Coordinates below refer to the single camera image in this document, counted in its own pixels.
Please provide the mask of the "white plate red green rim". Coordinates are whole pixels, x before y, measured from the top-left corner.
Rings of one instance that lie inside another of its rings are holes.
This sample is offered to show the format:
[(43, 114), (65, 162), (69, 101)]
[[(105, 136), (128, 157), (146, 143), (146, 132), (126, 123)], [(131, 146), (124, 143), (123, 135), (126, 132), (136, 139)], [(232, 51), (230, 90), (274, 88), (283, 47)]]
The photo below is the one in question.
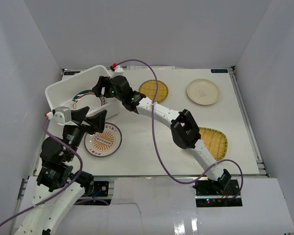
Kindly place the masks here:
[(76, 94), (68, 103), (71, 110), (78, 110), (88, 106), (90, 110), (97, 109), (106, 104), (103, 96), (97, 97), (92, 90), (84, 90)]

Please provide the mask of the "cream plate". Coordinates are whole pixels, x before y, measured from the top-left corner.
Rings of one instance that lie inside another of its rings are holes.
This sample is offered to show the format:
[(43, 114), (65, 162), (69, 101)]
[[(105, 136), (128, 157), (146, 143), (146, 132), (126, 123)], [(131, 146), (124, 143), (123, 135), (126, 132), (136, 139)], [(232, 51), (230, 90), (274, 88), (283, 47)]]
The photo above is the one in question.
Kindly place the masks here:
[(215, 104), (221, 95), (218, 86), (207, 79), (193, 80), (188, 84), (186, 92), (191, 101), (202, 106)]

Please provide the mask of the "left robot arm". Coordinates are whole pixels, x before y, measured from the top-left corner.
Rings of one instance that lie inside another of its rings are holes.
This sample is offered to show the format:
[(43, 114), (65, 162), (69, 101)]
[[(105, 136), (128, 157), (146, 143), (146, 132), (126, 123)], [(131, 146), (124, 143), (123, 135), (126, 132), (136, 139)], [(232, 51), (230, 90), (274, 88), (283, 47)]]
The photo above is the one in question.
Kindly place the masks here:
[(72, 111), (68, 107), (57, 107), (45, 114), (47, 120), (53, 120), (63, 126), (62, 138), (52, 135), (47, 128), (47, 138), (41, 146), (42, 168), (37, 177), (37, 186), (30, 209), (17, 235), (53, 235), (72, 206), (82, 195), (93, 192), (93, 175), (84, 172), (80, 166), (73, 173), (68, 163), (77, 157), (78, 147), (85, 134), (102, 133), (105, 128), (106, 110), (88, 116), (88, 106)]

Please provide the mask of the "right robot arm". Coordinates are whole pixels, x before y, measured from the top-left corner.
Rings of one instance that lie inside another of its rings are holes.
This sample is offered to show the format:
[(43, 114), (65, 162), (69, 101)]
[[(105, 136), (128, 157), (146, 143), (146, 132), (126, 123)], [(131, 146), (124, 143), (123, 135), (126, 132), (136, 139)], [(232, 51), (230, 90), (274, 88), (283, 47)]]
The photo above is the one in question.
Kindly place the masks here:
[(204, 175), (210, 182), (212, 191), (223, 195), (229, 190), (231, 175), (218, 166), (217, 161), (205, 146), (199, 127), (191, 112), (184, 109), (176, 111), (152, 102), (146, 95), (133, 90), (126, 77), (113, 78), (100, 76), (92, 88), (97, 97), (115, 98), (130, 112), (152, 118), (170, 128), (173, 142), (181, 149), (187, 150), (204, 169)]

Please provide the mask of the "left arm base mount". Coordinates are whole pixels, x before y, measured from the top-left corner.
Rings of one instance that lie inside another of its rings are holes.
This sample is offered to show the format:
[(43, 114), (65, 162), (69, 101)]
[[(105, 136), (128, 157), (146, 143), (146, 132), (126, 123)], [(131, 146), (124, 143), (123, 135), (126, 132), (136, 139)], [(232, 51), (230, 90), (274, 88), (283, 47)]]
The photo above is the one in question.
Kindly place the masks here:
[(111, 198), (114, 193), (114, 181), (94, 180), (93, 184), (85, 191), (83, 196)]

